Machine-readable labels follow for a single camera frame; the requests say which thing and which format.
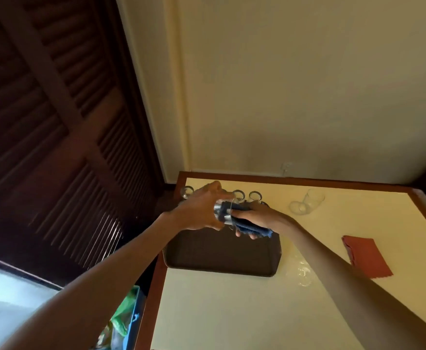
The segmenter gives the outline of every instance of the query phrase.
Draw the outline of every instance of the red cloth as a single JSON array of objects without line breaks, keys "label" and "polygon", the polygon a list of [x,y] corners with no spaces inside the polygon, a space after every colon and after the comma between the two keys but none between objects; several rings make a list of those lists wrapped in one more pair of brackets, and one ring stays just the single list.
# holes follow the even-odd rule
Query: red cloth
[{"label": "red cloth", "polygon": [[372,238],[343,236],[342,240],[349,254],[350,263],[367,277],[374,279],[392,275]]}]

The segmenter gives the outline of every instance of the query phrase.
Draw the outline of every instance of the clear glass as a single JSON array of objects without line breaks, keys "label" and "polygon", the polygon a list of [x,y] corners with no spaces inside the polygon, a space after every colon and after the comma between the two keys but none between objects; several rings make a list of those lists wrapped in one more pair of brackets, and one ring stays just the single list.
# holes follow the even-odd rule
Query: clear glass
[{"label": "clear glass", "polygon": [[186,185],[181,188],[181,198],[187,199],[193,193],[193,188],[190,185]]},{"label": "clear glass", "polygon": [[320,189],[309,189],[303,201],[293,201],[289,209],[296,215],[308,215],[325,200],[325,194]]},{"label": "clear glass", "polygon": [[248,195],[249,201],[256,201],[261,203],[262,200],[262,196],[258,191],[251,191],[250,194]]},{"label": "clear glass", "polygon": [[236,200],[236,201],[234,201],[234,202],[236,202],[236,203],[241,203],[241,202],[244,202],[245,201],[245,193],[242,191],[242,190],[234,190],[233,191],[233,194],[235,195],[235,199],[234,200]]}]

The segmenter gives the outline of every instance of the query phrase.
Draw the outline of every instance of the cream wall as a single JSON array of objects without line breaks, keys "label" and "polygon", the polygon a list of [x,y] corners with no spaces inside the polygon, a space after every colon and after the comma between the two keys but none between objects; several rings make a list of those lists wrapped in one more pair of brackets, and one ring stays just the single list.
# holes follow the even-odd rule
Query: cream wall
[{"label": "cream wall", "polygon": [[283,162],[370,182],[426,168],[426,0],[125,2],[168,181]]}]

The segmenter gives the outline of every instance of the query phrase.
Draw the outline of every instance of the hand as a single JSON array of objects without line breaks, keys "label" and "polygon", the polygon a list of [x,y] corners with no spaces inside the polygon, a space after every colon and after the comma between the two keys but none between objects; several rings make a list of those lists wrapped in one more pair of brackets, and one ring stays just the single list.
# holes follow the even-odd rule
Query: hand
[{"label": "hand", "polygon": [[[240,210],[232,210],[231,215],[237,218],[243,218],[245,220],[250,221],[251,223],[255,223],[256,225],[268,229],[272,229],[274,232],[276,231],[276,227],[280,221],[283,219],[290,218],[286,215],[273,210],[272,208],[260,204],[256,201],[251,202],[248,205],[251,210],[249,211],[240,211]],[[236,231],[236,236],[240,237],[240,232]],[[256,235],[249,235],[251,239],[258,238]]]},{"label": "hand", "polygon": [[234,194],[221,188],[218,181],[195,190],[189,198],[182,202],[172,213],[180,223],[182,229],[201,229],[211,227],[220,230],[224,223],[214,214],[214,205],[219,199],[233,199]]}]

